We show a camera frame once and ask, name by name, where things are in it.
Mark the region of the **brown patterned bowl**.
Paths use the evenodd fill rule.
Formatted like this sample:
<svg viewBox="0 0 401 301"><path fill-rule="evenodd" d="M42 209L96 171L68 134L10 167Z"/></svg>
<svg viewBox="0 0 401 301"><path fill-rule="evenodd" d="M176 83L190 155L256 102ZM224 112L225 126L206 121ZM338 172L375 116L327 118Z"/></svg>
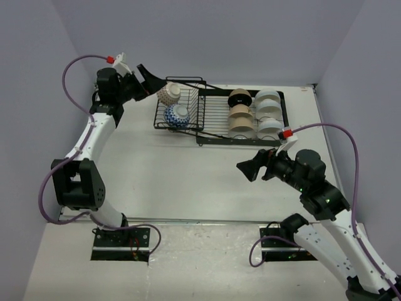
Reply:
<svg viewBox="0 0 401 301"><path fill-rule="evenodd" d="M178 83L168 82L157 92L157 99L166 106L175 105L179 102L181 90Z"/></svg>

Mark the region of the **blue zigzag red bowl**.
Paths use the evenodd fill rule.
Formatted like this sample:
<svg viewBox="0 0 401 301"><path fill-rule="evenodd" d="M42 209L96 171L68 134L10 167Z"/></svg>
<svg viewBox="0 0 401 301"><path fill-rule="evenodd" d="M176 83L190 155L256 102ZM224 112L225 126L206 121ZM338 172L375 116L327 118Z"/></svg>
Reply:
<svg viewBox="0 0 401 301"><path fill-rule="evenodd" d="M170 127L187 127L190 116L187 108L177 103L164 110L164 119Z"/></svg>

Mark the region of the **beige bowl front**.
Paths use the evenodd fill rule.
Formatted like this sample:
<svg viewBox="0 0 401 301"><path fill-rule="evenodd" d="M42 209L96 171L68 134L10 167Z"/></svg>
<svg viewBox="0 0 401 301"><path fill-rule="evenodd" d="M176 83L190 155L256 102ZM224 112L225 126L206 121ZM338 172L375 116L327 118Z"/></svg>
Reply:
<svg viewBox="0 0 401 301"><path fill-rule="evenodd" d="M245 117L232 119L229 124L228 136L234 139L252 139L256 136L253 121Z"/></svg>

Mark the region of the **beige bowl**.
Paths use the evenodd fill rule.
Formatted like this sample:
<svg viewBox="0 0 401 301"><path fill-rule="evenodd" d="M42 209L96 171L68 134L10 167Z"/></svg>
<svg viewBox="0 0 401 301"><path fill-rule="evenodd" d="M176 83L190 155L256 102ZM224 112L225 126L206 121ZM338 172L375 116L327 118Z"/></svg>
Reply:
<svg viewBox="0 0 401 301"><path fill-rule="evenodd" d="M228 136L234 139L252 139L256 136L253 121L245 117L232 119L229 124Z"/></svg>
<svg viewBox="0 0 401 301"><path fill-rule="evenodd" d="M245 117L252 120L254 118L254 115L247 105L237 104L230 108L228 119L236 119L238 117Z"/></svg>

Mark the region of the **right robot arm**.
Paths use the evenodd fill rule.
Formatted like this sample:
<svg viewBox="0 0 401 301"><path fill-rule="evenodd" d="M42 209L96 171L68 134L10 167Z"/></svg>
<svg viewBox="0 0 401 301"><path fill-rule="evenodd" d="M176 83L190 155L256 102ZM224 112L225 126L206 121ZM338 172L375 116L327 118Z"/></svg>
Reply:
<svg viewBox="0 0 401 301"><path fill-rule="evenodd" d="M400 275L389 268L360 231L350 204L326 180L326 165L317 152L303 149L291 159L285 151L262 149L236 166L251 182L265 167L264 181L276 177L299 191L303 207L327 230L337 247L300 214L280 223L279 239L286 246L295 245L311 253L341 283L348 300L400 299Z"/></svg>

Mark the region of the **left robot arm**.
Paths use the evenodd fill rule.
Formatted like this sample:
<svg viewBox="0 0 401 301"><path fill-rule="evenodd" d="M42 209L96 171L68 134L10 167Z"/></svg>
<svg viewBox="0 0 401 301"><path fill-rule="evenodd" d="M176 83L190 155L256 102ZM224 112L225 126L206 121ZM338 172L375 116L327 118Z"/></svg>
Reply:
<svg viewBox="0 0 401 301"><path fill-rule="evenodd" d="M87 125L66 157L55 159L51 165L58 204L90 216L94 223L109 231L108 239L116 246L129 242L130 226L126 216L107 201L105 183L96 164L122 119L124 104L141 101L167 83L143 65L137 68L143 82L122 63L97 71Z"/></svg>

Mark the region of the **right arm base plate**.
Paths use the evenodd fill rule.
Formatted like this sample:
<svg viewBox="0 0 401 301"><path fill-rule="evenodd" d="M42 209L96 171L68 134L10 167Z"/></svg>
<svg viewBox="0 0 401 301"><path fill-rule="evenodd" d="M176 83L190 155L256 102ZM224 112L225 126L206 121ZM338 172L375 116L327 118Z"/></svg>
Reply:
<svg viewBox="0 0 401 301"><path fill-rule="evenodd" d="M277 223L269 223L266 226L260 226L260 237L280 236L280 225ZM285 261L316 261L316 258L302 248L296 248L293 245L277 240L269 239L261 242L261 254L265 262L285 262Z"/></svg>

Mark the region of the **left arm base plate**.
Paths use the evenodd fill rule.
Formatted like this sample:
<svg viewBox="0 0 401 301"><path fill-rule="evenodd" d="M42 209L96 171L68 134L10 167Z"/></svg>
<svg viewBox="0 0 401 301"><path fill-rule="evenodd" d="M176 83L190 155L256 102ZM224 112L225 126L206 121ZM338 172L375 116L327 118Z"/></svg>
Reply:
<svg viewBox="0 0 401 301"><path fill-rule="evenodd" d="M91 261L149 261L150 228L127 231L92 229Z"/></svg>

